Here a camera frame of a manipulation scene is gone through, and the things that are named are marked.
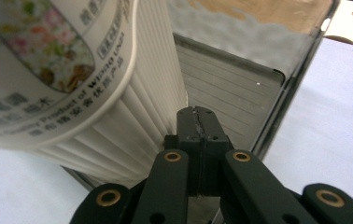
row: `brass insert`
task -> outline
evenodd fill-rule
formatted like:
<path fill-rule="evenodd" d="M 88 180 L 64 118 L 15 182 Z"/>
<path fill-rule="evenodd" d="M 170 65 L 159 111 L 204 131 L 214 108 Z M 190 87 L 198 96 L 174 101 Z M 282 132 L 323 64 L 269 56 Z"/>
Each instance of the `brass insert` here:
<path fill-rule="evenodd" d="M 250 156 L 245 152 L 234 152 L 233 158 L 237 161 L 250 161 Z"/>
<path fill-rule="evenodd" d="M 345 201 L 342 199 L 342 197 L 327 189 L 317 190 L 316 195 L 320 201 L 332 207 L 343 207 L 345 205 Z"/>
<path fill-rule="evenodd" d="M 164 158 L 167 160 L 167 161 L 180 161 L 180 155 L 179 153 L 176 153 L 176 152 L 168 152 L 164 155 Z"/>
<path fill-rule="evenodd" d="M 107 189 L 98 194 L 97 203 L 100 206 L 108 207 L 117 203 L 120 200 L 120 197 L 121 195 L 118 190 Z"/>

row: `ribbed surface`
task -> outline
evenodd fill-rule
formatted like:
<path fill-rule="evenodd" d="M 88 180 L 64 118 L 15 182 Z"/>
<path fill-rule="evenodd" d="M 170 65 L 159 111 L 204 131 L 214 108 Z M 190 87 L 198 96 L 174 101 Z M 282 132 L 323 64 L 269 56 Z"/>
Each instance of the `ribbed surface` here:
<path fill-rule="evenodd" d="M 128 187 L 150 171 L 186 92 L 164 1 L 141 0 L 137 62 L 130 85 L 107 113 L 83 133 L 34 153 L 63 166 Z"/>
<path fill-rule="evenodd" d="M 281 91 L 282 75 L 178 37 L 189 105 L 213 110 L 234 147 L 251 150 Z"/>

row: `black mechanism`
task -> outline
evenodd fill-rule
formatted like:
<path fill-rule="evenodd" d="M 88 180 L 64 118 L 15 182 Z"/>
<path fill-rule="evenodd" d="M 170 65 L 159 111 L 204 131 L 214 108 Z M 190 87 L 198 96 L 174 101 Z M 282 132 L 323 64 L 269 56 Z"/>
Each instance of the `black mechanism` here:
<path fill-rule="evenodd" d="M 255 155 L 233 149 L 212 111 L 187 107 L 176 118 L 177 135 L 165 136 L 148 178 L 94 189 L 71 224 L 186 223 L 189 196 L 220 197 L 228 224 L 353 223 L 351 197 L 324 184 L 302 196 L 284 188 Z"/>

